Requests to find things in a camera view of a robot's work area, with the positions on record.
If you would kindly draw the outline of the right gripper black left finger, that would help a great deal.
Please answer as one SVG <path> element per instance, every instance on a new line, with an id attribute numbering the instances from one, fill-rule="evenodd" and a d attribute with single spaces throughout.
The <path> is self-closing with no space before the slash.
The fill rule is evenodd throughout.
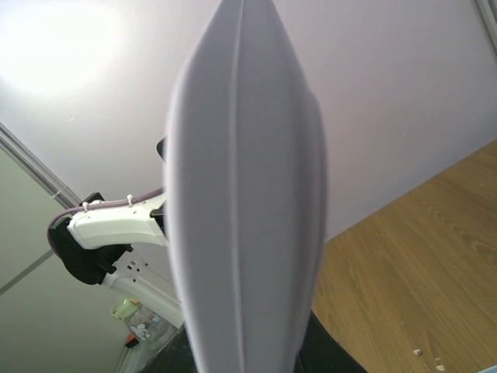
<path id="1" fill-rule="evenodd" d="M 143 367 L 144 373 L 197 373 L 193 352 L 185 328 Z"/>

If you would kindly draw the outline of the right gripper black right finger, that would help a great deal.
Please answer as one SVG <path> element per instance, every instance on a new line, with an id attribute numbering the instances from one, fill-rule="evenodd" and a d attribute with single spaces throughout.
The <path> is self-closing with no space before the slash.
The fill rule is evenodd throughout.
<path id="1" fill-rule="evenodd" d="M 296 355 L 294 371 L 300 373 L 365 373 L 367 370 L 332 338 L 312 312 L 304 341 Z"/>

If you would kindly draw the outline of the phone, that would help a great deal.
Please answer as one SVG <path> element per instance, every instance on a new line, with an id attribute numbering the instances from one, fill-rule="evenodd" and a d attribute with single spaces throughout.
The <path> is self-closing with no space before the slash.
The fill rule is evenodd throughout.
<path id="1" fill-rule="evenodd" d="M 324 245 L 320 108 L 271 1 L 222 1 L 167 120 L 170 260 L 200 372 L 291 372 Z"/>

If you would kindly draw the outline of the light blue phone case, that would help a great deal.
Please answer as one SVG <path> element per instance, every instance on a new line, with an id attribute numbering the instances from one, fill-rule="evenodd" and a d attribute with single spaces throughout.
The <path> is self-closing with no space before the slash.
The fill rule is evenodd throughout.
<path id="1" fill-rule="evenodd" d="M 479 371 L 478 373 L 497 373 L 497 365 L 493 365 L 489 368 L 485 368 L 485 369 Z"/>

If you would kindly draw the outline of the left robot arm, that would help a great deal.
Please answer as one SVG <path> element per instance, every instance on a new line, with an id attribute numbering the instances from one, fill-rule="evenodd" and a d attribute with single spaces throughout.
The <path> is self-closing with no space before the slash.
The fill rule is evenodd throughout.
<path id="1" fill-rule="evenodd" d="M 134 249 L 136 244 L 169 247 L 166 201 L 163 188 L 123 200 L 94 193 L 53 218 L 47 241 L 75 279 L 128 295 L 180 327 L 184 316 L 175 286 Z"/>

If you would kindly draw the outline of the clear jar with green lid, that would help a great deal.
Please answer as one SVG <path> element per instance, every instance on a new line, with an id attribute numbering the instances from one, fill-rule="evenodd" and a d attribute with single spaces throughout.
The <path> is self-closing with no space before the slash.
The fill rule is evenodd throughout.
<path id="1" fill-rule="evenodd" d="M 135 298 L 121 298 L 110 312 L 127 325 L 139 343 L 152 350 L 162 349 L 178 331 L 176 326 Z"/>

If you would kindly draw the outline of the aluminium rail frame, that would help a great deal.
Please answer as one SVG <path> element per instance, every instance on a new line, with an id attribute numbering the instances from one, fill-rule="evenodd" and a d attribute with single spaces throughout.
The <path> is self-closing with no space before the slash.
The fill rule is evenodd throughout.
<path id="1" fill-rule="evenodd" d="M 14 160 L 62 207 L 76 207 L 81 199 L 48 169 L 4 124 L 1 124 L 1 150 Z"/>

